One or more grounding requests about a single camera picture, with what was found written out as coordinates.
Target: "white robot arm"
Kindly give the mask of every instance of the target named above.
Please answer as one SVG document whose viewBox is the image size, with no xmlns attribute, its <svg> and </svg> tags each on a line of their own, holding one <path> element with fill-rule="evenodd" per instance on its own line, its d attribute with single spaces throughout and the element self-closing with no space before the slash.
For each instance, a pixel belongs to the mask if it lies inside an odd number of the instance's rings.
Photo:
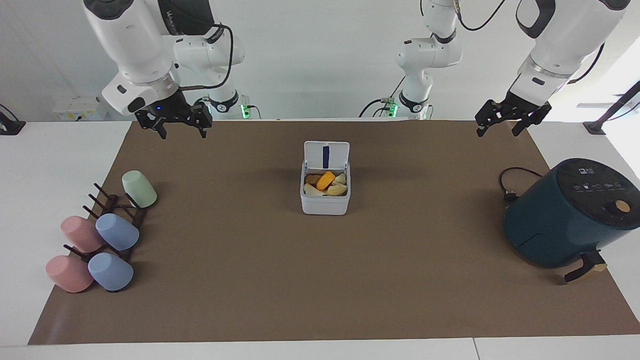
<svg viewBox="0 0 640 360">
<path fill-rule="evenodd" d="M 165 122 L 194 126 L 204 138 L 211 112 L 203 101 L 190 106 L 182 91 L 208 89 L 204 100 L 214 105 L 214 118 L 245 117 L 242 95 L 229 78 L 244 51 L 231 29 L 214 18 L 209 0 L 84 0 L 84 12 L 118 64 L 102 95 L 121 114 L 135 114 L 143 128 L 163 138 Z M 164 50 L 162 35 L 177 37 L 174 55 Z M 174 60 L 205 84 L 179 87 Z"/>
<path fill-rule="evenodd" d="M 476 115 L 478 136 L 505 120 L 520 120 L 518 136 L 551 110 L 551 95 L 560 90 L 609 37 L 630 0 L 521 0 L 516 19 L 536 45 L 518 70 L 502 102 L 487 101 Z"/>
<path fill-rule="evenodd" d="M 462 59 L 462 47 L 456 38 L 456 12 L 453 0 L 425 0 L 424 25 L 431 31 L 428 38 L 404 42 L 396 62 L 404 70 L 404 88 L 394 102 L 397 116 L 423 119 L 433 86 L 428 69 L 456 65 Z"/>
</svg>

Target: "plastic box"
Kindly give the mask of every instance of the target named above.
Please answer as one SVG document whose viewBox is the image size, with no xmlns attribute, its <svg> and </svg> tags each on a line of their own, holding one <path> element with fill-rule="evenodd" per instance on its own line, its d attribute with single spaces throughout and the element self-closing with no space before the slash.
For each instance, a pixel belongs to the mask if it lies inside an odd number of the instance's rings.
<svg viewBox="0 0 640 360">
<path fill-rule="evenodd" d="M 309 174 L 324 174 L 326 171 L 344 173 L 347 177 L 345 196 L 307 196 L 304 191 L 305 178 Z M 308 215 L 344 215 L 351 198 L 351 165 L 347 142 L 305 142 L 305 159 L 300 177 L 302 211 Z"/>
</svg>

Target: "pink cup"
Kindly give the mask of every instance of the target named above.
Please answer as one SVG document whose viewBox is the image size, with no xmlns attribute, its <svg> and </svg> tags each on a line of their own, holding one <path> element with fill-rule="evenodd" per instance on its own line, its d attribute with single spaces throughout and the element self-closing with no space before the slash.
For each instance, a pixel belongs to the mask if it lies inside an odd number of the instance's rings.
<svg viewBox="0 0 640 360">
<path fill-rule="evenodd" d="M 56 285 L 69 293 L 79 293 L 93 283 L 87 263 L 71 256 L 60 255 L 49 260 L 46 271 Z"/>
<path fill-rule="evenodd" d="M 104 245 L 95 224 L 85 218 L 68 217 L 60 225 L 60 230 L 76 249 L 85 254 L 94 252 Z"/>
</svg>

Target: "air fryer control panel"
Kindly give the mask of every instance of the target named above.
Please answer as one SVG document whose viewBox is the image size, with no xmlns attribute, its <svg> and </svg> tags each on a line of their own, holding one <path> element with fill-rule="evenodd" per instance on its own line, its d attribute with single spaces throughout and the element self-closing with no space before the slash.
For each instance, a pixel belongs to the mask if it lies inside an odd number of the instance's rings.
<svg viewBox="0 0 640 360">
<path fill-rule="evenodd" d="M 640 226 L 640 191 L 607 165 L 567 160 L 558 168 L 557 182 L 569 203 L 593 220 L 622 228 Z"/>
</svg>

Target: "brown tabletop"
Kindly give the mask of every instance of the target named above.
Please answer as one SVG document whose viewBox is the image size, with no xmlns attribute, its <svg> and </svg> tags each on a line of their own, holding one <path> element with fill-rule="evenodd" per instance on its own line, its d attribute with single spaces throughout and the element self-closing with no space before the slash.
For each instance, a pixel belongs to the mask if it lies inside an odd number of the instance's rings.
<svg viewBox="0 0 640 360">
<path fill-rule="evenodd" d="M 512 248 L 498 173 L 548 167 L 509 124 L 215 123 L 206 140 L 134 124 L 104 187 L 159 194 L 131 287 L 55 287 L 30 344 L 638 334 L 608 272 L 569 286 Z M 347 215 L 301 210 L 306 140 L 351 143 Z M 536 178 L 506 176 L 526 190 Z"/>
</svg>

